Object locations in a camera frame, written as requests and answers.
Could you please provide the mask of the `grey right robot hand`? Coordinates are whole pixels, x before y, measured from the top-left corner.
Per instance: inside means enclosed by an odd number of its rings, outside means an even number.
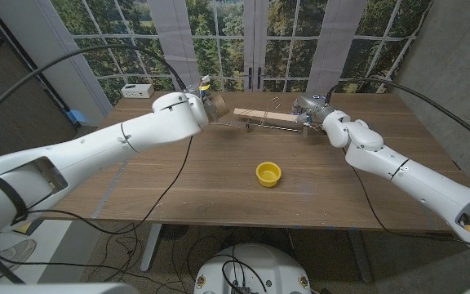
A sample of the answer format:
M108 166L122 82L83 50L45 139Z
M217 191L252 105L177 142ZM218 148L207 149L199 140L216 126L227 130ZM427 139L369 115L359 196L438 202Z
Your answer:
M334 111L324 96L304 93L294 100L291 113L297 123L322 123Z

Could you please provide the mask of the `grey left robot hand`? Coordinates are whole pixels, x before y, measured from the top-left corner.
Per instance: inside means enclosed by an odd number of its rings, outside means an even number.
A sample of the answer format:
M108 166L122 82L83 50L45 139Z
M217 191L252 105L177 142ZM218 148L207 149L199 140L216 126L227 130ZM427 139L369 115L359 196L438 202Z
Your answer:
M203 76L198 82L188 85L186 91L198 96L202 100L211 123L219 119L217 108L211 101L211 77L209 75Z

